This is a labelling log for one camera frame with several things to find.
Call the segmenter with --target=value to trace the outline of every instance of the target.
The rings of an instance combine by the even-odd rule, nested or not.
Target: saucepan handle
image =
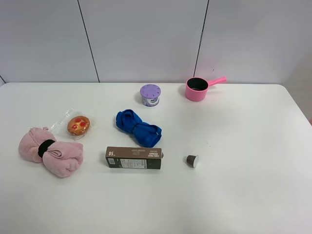
[[[213,79],[213,80],[208,80],[208,85],[213,86],[215,84],[220,84],[220,83],[225,83],[226,82],[226,77],[221,77],[219,79]]]

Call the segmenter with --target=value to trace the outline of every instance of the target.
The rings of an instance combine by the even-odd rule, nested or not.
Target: white wall
[[[2,0],[0,71],[6,82],[98,82],[76,0]]]
[[[80,0],[102,82],[184,82],[207,0]]]
[[[311,0],[210,0],[196,76],[282,83],[312,51]]]

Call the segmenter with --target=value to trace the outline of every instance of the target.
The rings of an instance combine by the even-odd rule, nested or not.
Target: black hair tie
[[[49,146],[52,145],[54,142],[55,141],[53,141],[53,140],[46,140],[46,141],[44,141],[38,148],[38,155],[39,155],[39,157],[42,158],[43,154],[45,152],[47,152]]]

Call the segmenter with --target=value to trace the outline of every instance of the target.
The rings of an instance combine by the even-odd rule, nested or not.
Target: purple container
[[[140,89],[142,103],[145,106],[156,106],[159,103],[160,88],[154,84],[146,84]]]

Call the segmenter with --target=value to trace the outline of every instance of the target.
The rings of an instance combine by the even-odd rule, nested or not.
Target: brown box
[[[107,147],[106,161],[110,168],[160,169],[163,154],[160,148]]]

